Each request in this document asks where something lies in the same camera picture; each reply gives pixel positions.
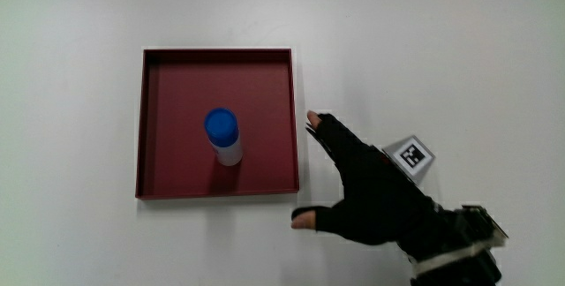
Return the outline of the person's right hand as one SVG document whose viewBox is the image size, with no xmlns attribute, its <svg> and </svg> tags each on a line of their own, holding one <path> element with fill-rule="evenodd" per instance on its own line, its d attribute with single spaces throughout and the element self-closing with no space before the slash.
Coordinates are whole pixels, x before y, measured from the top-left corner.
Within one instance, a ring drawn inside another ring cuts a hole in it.
<svg viewBox="0 0 565 286">
<path fill-rule="evenodd" d="M 366 245 L 406 241 L 421 246 L 438 240 L 445 222 L 431 198 L 330 114 L 307 113 L 310 127 L 337 167 L 343 199 L 332 207 L 301 207 L 292 212 L 294 230 L 336 234 Z"/>
</svg>

